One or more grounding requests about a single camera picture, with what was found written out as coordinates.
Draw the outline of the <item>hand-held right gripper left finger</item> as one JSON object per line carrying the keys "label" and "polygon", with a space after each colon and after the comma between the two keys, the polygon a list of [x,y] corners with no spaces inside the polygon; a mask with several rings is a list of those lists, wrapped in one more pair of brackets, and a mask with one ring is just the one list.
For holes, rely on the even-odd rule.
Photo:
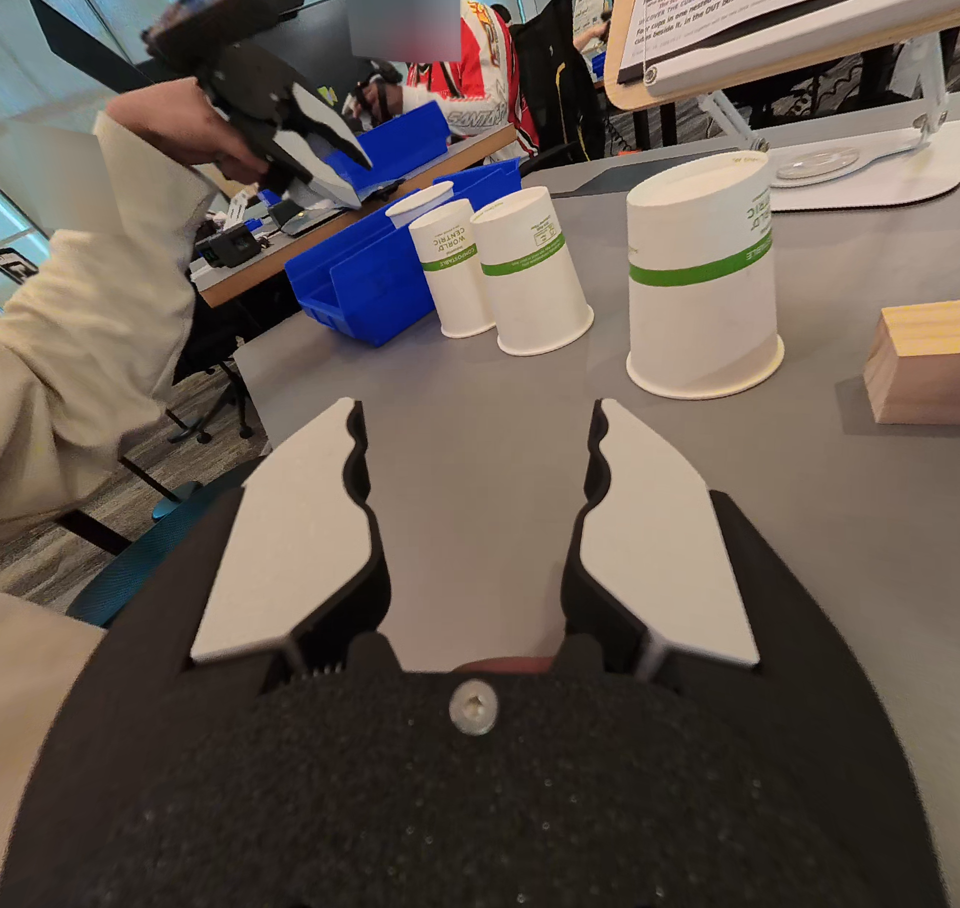
{"label": "hand-held right gripper left finger", "polygon": [[294,675],[346,669],[392,600],[367,451],[362,402],[339,398],[248,477],[192,662],[266,653]]}

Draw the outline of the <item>person's right hand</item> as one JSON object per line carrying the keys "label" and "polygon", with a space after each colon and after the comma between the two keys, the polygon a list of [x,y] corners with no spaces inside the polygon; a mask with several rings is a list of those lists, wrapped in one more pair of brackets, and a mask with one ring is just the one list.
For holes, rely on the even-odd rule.
{"label": "person's right hand", "polygon": [[467,662],[452,671],[458,674],[543,674],[552,666],[554,658],[541,656],[497,657]]}

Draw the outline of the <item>wooden cube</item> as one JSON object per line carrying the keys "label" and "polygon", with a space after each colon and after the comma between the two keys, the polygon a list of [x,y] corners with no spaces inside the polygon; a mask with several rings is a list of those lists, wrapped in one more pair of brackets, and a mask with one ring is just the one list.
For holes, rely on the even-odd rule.
{"label": "wooden cube", "polygon": [[863,371],[878,424],[959,424],[959,301],[884,307]]}

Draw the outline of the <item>blue plastic bin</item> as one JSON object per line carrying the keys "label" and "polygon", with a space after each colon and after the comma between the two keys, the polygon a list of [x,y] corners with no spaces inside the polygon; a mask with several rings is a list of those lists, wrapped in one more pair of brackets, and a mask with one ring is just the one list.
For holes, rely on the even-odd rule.
{"label": "blue plastic bin", "polygon": [[[435,182],[441,180],[452,180],[453,200],[468,199],[475,213],[521,188],[521,163],[511,158]],[[395,229],[386,209],[362,218],[285,264],[306,315],[374,347],[436,311],[409,226]]]}
{"label": "blue plastic bin", "polygon": [[450,127],[439,106],[427,104],[406,112],[357,137],[372,168],[366,170],[345,153],[335,151],[325,162],[349,182],[360,199],[406,180],[411,173],[447,153]]}

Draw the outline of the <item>person's left hand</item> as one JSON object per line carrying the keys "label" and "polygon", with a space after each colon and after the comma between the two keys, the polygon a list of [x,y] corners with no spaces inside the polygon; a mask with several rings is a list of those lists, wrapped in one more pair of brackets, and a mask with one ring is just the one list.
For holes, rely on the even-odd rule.
{"label": "person's left hand", "polygon": [[242,184],[260,182],[269,169],[193,76],[117,95],[105,114],[182,165],[211,163]]}

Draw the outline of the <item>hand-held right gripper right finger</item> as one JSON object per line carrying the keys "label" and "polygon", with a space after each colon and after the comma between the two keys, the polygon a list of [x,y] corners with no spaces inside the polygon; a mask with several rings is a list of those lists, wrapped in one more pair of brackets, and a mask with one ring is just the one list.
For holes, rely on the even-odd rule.
{"label": "hand-held right gripper right finger", "polygon": [[714,509],[690,461],[613,398],[594,402],[584,504],[560,580],[570,634],[606,671],[651,681],[672,655],[754,669],[760,651]]}

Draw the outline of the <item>white paper cup green band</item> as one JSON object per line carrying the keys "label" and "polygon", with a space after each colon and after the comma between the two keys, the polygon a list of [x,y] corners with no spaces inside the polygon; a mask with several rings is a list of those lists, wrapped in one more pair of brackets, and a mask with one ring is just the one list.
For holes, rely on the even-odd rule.
{"label": "white paper cup green band", "polygon": [[771,163],[739,150],[683,163],[626,197],[626,370],[663,398],[755,387],[786,349],[779,334]]}
{"label": "white paper cup green band", "polygon": [[463,339],[496,326],[474,236],[474,209],[466,198],[438,206],[409,225],[441,333]]}
{"label": "white paper cup green band", "polygon": [[549,190],[526,187],[470,219],[500,350],[558,350],[594,321]]}
{"label": "white paper cup green band", "polygon": [[441,180],[424,189],[405,195],[387,207],[386,215],[395,229],[403,229],[437,207],[453,200],[454,182]]}

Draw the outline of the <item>wooden desk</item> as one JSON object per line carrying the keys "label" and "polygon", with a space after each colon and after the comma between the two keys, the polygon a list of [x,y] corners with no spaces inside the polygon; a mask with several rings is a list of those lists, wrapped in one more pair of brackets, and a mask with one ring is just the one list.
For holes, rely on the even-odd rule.
{"label": "wooden desk", "polygon": [[278,233],[270,239],[270,247],[253,259],[235,268],[198,267],[193,276],[199,294],[210,306],[216,307],[256,287],[266,279],[284,271],[288,260],[294,258],[332,235],[344,230],[362,218],[392,205],[404,194],[421,190],[442,179],[483,161],[493,153],[516,141],[512,125],[483,135],[466,138],[447,147],[446,152],[413,170],[390,192],[383,191],[368,197],[357,210],[346,210],[298,237]]}

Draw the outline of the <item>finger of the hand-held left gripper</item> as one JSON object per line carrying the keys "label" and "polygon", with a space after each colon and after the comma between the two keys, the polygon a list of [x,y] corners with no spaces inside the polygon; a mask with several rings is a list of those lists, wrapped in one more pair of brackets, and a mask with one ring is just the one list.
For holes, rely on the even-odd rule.
{"label": "finger of the hand-held left gripper", "polygon": [[295,110],[291,110],[290,127],[299,134],[314,134],[335,151],[340,151],[366,171],[373,162],[340,112],[301,84],[293,84],[291,94]]}
{"label": "finger of the hand-held left gripper", "polygon": [[362,206],[354,185],[328,161],[333,153],[340,151],[362,167],[367,166],[367,155],[351,128],[339,134],[330,128],[310,134],[279,128],[273,135],[271,148],[272,191],[287,193],[302,206],[310,205],[311,198],[326,198],[349,209]]}

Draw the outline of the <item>black jacket yellow stripe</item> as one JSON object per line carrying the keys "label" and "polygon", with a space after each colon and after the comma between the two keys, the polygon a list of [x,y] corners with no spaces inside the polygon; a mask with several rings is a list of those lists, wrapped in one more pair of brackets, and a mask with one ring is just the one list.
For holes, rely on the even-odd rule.
{"label": "black jacket yellow stripe", "polygon": [[547,167],[604,158],[604,113],[594,79],[574,45],[573,0],[550,0],[510,27],[520,88]]}

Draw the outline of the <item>black device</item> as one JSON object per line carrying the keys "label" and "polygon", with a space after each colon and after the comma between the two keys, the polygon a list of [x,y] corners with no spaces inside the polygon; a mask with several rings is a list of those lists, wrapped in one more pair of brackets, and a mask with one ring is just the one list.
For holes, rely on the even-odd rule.
{"label": "black device", "polygon": [[329,199],[311,206],[300,206],[293,199],[284,199],[268,207],[268,214],[280,232],[296,238],[342,214],[345,209]]}
{"label": "black device", "polygon": [[193,259],[218,268],[236,268],[252,260],[263,251],[263,244],[246,223],[242,222],[199,240]]}

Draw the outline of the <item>person's beige hoodie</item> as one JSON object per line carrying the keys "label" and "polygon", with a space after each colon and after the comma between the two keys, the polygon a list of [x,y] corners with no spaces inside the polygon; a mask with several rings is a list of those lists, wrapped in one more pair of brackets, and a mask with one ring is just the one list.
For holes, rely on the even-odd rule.
{"label": "person's beige hoodie", "polygon": [[1,861],[42,746],[105,630],[1,594]]}

